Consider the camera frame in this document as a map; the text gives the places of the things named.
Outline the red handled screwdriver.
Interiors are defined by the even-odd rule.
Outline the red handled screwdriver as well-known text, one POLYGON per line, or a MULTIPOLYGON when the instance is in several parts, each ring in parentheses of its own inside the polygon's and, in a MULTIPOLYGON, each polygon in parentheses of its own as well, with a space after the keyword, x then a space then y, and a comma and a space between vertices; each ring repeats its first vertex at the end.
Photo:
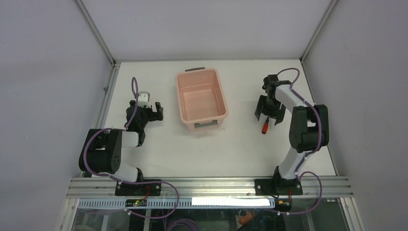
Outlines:
POLYGON ((268 132, 268 125, 269 125, 269 117, 266 118, 263 127, 262 127, 262 134, 266 134, 268 132))

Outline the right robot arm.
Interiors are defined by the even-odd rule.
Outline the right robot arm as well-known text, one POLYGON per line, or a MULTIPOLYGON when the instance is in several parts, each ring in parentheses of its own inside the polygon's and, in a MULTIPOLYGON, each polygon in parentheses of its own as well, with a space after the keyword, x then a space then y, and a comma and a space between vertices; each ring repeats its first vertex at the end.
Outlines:
POLYGON ((272 178, 257 183, 262 189, 270 188, 274 193, 283 195, 289 190, 301 189, 299 170, 313 153, 328 144, 328 108, 307 102, 293 89, 292 82, 279 80, 277 75, 266 76, 262 89, 266 94, 259 97, 255 109, 257 119, 265 115, 279 124, 286 111, 291 113, 291 147, 284 161, 275 168, 272 178))

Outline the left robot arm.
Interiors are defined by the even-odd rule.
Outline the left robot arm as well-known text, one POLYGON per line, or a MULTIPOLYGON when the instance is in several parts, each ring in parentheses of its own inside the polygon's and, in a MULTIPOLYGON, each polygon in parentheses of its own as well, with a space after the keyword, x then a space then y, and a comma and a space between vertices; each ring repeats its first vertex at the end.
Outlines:
POLYGON ((80 169, 126 183, 126 189, 132 195, 142 194, 145 189, 142 170, 122 160, 122 149, 142 146, 147 124, 164 119, 161 104, 155 102, 154 105, 155 111, 149 102, 136 105, 136 101, 131 100, 126 109, 124 129, 90 129, 79 157, 80 169))

